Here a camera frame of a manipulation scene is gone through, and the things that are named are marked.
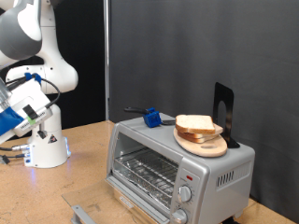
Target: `slice of bread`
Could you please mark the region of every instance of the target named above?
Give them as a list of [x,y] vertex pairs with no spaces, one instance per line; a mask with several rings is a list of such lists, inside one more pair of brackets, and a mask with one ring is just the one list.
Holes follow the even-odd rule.
[[[214,128],[215,128],[215,134],[223,133],[223,128],[221,126],[214,124]],[[184,133],[184,134],[192,138],[203,138],[203,137],[211,136],[211,134],[209,133]]]
[[206,115],[178,115],[176,128],[181,133],[215,134],[212,117]]
[[212,139],[218,137],[219,135],[218,135],[218,134],[213,134],[213,135],[209,135],[209,136],[207,136],[207,137],[202,137],[202,138],[192,138],[192,137],[189,137],[189,136],[188,136],[187,134],[185,134],[185,133],[180,133],[180,132],[178,132],[178,136],[181,137],[181,138],[183,138],[183,139],[186,139],[186,140],[188,140],[188,141],[190,141],[190,142],[194,142],[194,143],[204,143],[204,142],[206,142],[206,141],[208,141],[208,140],[212,140]]

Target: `black curtain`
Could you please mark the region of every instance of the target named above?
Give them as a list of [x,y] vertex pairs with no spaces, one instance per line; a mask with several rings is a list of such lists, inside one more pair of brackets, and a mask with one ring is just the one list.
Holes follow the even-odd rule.
[[[105,35],[103,2],[64,0],[54,9],[58,47],[64,59],[78,72],[78,86],[63,93],[57,105],[62,110],[63,129],[105,120]],[[25,64],[42,64],[32,57],[1,71]],[[48,95],[51,100],[56,94]]]
[[220,82],[235,92],[232,137],[256,152],[251,196],[299,222],[298,11],[296,0],[111,0],[110,119],[140,116],[126,106],[212,115]]

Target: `wooden plate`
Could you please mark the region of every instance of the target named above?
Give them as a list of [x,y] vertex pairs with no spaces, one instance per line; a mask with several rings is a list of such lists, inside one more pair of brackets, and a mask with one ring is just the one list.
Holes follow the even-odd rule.
[[178,136],[178,130],[174,130],[174,136],[180,146],[191,153],[202,157],[219,157],[225,154],[227,145],[225,140],[219,135],[205,143],[193,143]]

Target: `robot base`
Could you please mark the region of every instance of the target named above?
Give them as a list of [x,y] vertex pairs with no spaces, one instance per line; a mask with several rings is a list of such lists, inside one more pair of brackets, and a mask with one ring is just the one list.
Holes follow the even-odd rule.
[[53,115],[44,122],[47,136],[42,139],[39,127],[32,130],[28,140],[30,157],[24,158],[25,166],[36,168],[52,168],[67,161],[70,156],[67,139],[62,134],[61,110],[57,105],[51,107]]

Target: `toaster oven control knob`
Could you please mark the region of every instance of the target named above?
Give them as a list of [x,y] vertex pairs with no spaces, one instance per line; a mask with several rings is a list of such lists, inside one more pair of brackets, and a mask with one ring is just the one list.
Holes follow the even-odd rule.
[[186,203],[191,199],[191,190],[187,186],[180,187],[178,189],[178,201],[180,203]]
[[177,212],[172,214],[172,216],[173,216],[174,221],[175,221],[176,224],[185,224],[185,223],[187,223],[187,215],[182,209],[177,210]]

